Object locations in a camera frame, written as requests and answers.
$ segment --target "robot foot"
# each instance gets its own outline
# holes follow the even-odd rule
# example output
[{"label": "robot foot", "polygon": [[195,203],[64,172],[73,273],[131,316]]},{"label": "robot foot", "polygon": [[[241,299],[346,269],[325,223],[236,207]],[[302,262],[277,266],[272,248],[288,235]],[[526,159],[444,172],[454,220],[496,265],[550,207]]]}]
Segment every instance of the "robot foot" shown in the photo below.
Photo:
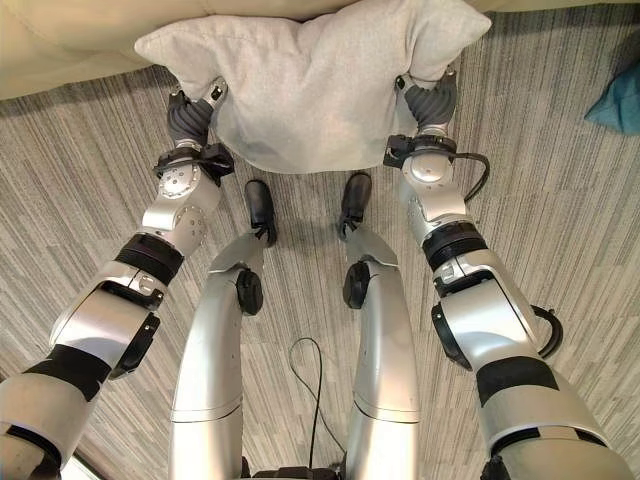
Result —
[{"label": "robot foot", "polygon": [[267,247],[272,246],[276,243],[278,232],[269,187],[262,180],[249,180],[244,186],[244,198],[251,217],[251,228],[258,229],[258,238],[266,234]]},{"label": "robot foot", "polygon": [[347,181],[342,194],[342,212],[338,221],[338,236],[345,240],[347,227],[351,230],[362,223],[364,211],[371,198],[371,177],[365,172],[356,172]]}]

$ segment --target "black band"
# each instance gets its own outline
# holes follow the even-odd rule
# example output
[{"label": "black band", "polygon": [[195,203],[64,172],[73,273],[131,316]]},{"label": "black band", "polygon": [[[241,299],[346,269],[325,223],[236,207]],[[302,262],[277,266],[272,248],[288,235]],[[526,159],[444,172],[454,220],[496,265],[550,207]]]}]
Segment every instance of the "black band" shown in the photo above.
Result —
[{"label": "black band", "polygon": [[116,262],[144,270],[167,286],[180,270],[183,261],[182,254],[171,245],[143,233],[134,235],[116,257]]},{"label": "black band", "polygon": [[501,450],[507,448],[509,445],[521,442],[522,440],[530,440],[532,438],[540,438],[540,430],[538,430],[537,427],[525,428],[505,435],[493,444],[491,447],[491,456],[493,457],[497,455]]},{"label": "black band", "polygon": [[431,270],[464,253],[487,248],[482,235],[473,224],[456,222],[444,225],[433,232],[422,244]]},{"label": "black band", "polygon": [[24,373],[59,378],[82,392],[87,402],[100,391],[111,367],[98,357],[66,345],[56,345],[47,358]]},{"label": "black band", "polygon": [[[580,430],[578,428],[574,428],[573,430],[576,432],[576,435],[580,440],[607,448],[607,445],[592,433],[586,432],[584,430]],[[518,443],[523,440],[530,440],[532,438],[541,438],[541,437],[542,435],[540,435],[540,430],[538,430],[537,427],[518,430],[516,432],[505,435],[504,437],[500,438],[500,440],[498,440],[496,443],[494,443],[493,446],[491,447],[491,455],[492,456],[497,455],[498,453],[500,453],[501,450],[504,450],[509,445],[513,445],[514,443]]]},{"label": "black band", "polygon": [[520,385],[538,385],[559,390],[549,365],[532,357],[510,357],[487,363],[476,373],[480,405],[501,390]]},{"label": "black band", "polygon": [[57,471],[60,469],[60,466],[62,465],[62,455],[60,455],[60,451],[53,443],[51,443],[43,436],[38,435],[31,430],[27,430],[26,428],[18,427],[16,425],[11,425],[9,427],[9,429],[7,430],[7,435],[26,440],[27,442],[35,445],[44,452],[44,458],[42,459],[40,465],[37,467],[38,469],[40,469],[40,471],[42,471],[43,469],[46,471]]}]

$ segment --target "silver robot leg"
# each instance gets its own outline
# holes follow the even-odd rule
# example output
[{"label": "silver robot leg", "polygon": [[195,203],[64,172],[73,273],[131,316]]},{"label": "silver robot leg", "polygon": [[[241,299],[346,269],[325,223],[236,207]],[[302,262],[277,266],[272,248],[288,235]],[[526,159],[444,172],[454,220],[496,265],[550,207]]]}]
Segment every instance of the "silver robot leg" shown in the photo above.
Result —
[{"label": "silver robot leg", "polygon": [[187,339],[171,411],[169,478],[210,480],[242,473],[243,314],[262,305],[266,235],[247,233],[213,261]]},{"label": "silver robot leg", "polygon": [[347,228],[345,300],[363,311],[347,480],[418,478],[420,399],[396,255],[365,226]]}]

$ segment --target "gray carpet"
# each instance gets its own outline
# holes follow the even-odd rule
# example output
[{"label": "gray carpet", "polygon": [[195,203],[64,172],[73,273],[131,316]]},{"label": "gray carpet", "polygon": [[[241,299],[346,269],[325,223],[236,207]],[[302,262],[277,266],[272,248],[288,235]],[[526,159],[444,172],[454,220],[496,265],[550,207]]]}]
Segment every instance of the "gray carpet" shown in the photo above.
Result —
[{"label": "gray carpet", "polygon": [[[582,120],[640,54],[640,8],[492,18],[493,29],[460,62],[453,136],[492,161],[470,208],[528,299],[557,310],[566,336],[551,363],[640,475],[640,137]],[[156,191],[150,167],[169,147],[172,83],[150,68],[0,103],[3,376],[42,358],[57,314],[135,231]],[[460,168],[462,188],[479,172]],[[473,377],[446,360],[430,325],[430,272],[394,202],[398,173],[371,173],[367,222],[398,253],[415,333],[422,476],[478,478],[485,452]],[[239,162],[224,179],[204,247],[160,309],[150,353],[135,375],[108,385],[81,441],[107,478],[166,477],[180,352],[206,265],[247,228],[241,188],[254,176],[274,192],[280,241],[266,254],[265,307],[243,325],[245,454],[254,468],[306,461],[313,402],[286,364],[301,335],[322,346],[323,408],[345,441],[359,318],[341,300],[346,264],[332,224],[348,173],[272,175]],[[313,352],[301,352],[302,374],[315,382]],[[339,461],[323,428],[318,435],[316,464]]]}]

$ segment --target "black strap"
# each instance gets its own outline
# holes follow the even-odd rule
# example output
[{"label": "black strap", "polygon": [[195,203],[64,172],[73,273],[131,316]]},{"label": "black strap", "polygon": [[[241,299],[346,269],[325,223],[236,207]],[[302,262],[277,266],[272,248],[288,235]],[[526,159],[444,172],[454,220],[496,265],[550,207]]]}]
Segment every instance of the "black strap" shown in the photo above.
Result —
[{"label": "black strap", "polygon": [[480,405],[505,388],[539,385],[559,390],[551,368],[537,358],[510,357],[487,363],[476,373]]},{"label": "black strap", "polygon": [[11,435],[12,437],[21,438],[22,440],[32,443],[44,452],[44,458],[42,459],[42,462],[40,462],[40,465],[36,467],[37,471],[47,471],[55,473],[60,469],[60,466],[62,465],[62,455],[60,455],[60,451],[53,443],[51,443],[43,436],[38,435],[31,430],[27,430],[26,428],[18,427],[16,425],[11,425],[6,434]]},{"label": "black strap", "polygon": [[90,353],[66,345],[56,345],[47,358],[24,373],[59,378],[82,392],[87,402],[100,391],[111,367]]}]

